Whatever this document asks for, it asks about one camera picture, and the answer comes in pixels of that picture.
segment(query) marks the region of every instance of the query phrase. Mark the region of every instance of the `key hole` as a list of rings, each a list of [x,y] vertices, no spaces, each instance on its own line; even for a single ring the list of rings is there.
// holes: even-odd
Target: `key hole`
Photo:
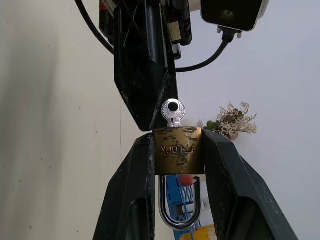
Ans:
[[[171,112],[175,112],[178,110],[178,104],[176,104],[175,102],[170,102],[168,105],[168,108]]]

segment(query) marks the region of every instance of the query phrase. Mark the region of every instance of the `yellow object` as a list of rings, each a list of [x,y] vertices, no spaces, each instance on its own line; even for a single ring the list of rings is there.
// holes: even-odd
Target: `yellow object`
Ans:
[[[191,233],[183,234],[179,240],[192,240]],[[201,226],[193,232],[193,240],[217,240],[215,226]]]

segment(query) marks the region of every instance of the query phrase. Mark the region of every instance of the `black device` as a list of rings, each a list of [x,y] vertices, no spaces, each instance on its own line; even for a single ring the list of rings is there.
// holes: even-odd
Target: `black device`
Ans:
[[[236,34],[252,30],[266,0],[202,0],[205,21],[217,24],[222,44],[208,60],[176,68],[179,45],[192,41],[187,0],[100,0],[94,28],[81,0],[75,0],[98,40],[114,54],[114,80],[142,131],[163,128],[160,109],[178,99],[176,72],[212,63]],[[211,212],[219,240],[296,240],[297,237],[261,176],[233,143],[202,130],[204,168]],[[136,140],[108,184],[94,240],[153,240],[155,237],[155,136]]]

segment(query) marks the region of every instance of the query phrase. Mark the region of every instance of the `padlock shackle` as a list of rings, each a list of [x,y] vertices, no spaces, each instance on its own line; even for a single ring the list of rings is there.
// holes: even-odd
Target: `padlock shackle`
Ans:
[[[166,208],[166,176],[159,176],[159,211],[162,220],[170,228],[177,231],[185,231],[191,229],[197,224],[200,213],[201,213],[201,188],[200,188],[200,178],[194,178],[196,182],[194,183],[194,196],[193,205],[194,210],[192,216],[186,221],[175,221],[167,213]]]

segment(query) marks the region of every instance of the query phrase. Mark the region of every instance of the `red object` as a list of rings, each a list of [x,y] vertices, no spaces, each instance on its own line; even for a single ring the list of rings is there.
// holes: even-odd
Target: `red object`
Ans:
[[[182,186],[191,186],[194,183],[194,178],[192,175],[180,175],[180,182]]]

